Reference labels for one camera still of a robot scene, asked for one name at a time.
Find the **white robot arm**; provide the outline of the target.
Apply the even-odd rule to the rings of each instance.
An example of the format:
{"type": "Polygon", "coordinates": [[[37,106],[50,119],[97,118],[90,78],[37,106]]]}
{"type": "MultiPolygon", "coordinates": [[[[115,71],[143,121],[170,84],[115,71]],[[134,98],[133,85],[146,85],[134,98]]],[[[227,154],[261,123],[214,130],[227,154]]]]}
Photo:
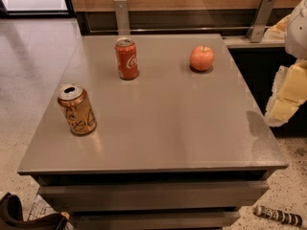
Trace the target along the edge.
{"type": "Polygon", "coordinates": [[[266,39],[283,39],[285,51],[295,57],[290,67],[277,70],[265,113],[270,127],[288,123],[307,101],[307,0],[265,32],[266,39]]]}

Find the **yellow-padded gripper finger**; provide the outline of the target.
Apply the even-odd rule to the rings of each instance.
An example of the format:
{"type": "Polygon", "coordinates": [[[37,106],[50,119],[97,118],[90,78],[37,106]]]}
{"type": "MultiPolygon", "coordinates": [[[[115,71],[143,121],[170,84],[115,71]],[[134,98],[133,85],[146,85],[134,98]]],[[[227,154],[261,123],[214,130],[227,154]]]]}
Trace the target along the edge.
{"type": "Polygon", "coordinates": [[[288,14],[285,17],[283,17],[281,20],[279,20],[275,25],[267,29],[266,32],[264,33],[264,38],[284,39],[289,19],[290,15],[288,14]]]}
{"type": "Polygon", "coordinates": [[[283,126],[306,101],[307,60],[297,60],[290,67],[280,66],[266,106],[266,123],[270,127],[283,126]]]}

